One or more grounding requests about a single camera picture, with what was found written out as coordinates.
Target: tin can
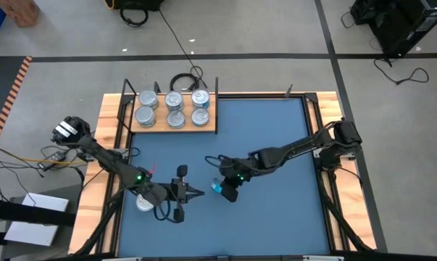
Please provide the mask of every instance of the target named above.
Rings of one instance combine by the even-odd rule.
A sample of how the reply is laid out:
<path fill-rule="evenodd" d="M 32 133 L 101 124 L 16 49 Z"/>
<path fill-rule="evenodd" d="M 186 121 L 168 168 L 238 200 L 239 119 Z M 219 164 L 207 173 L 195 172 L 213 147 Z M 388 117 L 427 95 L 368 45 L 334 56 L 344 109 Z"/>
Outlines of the tin can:
<path fill-rule="evenodd" d="M 136 120 L 143 128 L 150 128 L 155 124 L 155 114 L 151 107 L 142 106 L 135 112 Z"/>
<path fill-rule="evenodd" d="M 177 91 L 170 91 L 165 95 L 165 104 L 169 111 L 182 111 L 184 108 L 183 95 Z"/>
<path fill-rule="evenodd" d="M 182 112 L 170 112 L 167 116 L 167 122 L 171 128 L 182 128 L 186 124 L 186 117 Z"/>
<path fill-rule="evenodd" d="M 155 91 L 145 90 L 139 94 L 139 101 L 143 106 L 156 109 L 159 106 L 159 98 Z"/>
<path fill-rule="evenodd" d="M 195 108 L 208 109 L 210 105 L 210 95 L 208 91 L 205 90 L 195 90 L 191 94 L 192 104 Z"/>
<path fill-rule="evenodd" d="M 204 127 L 209 122 L 209 112 L 206 109 L 198 108 L 192 112 L 192 123 L 197 127 Z"/>

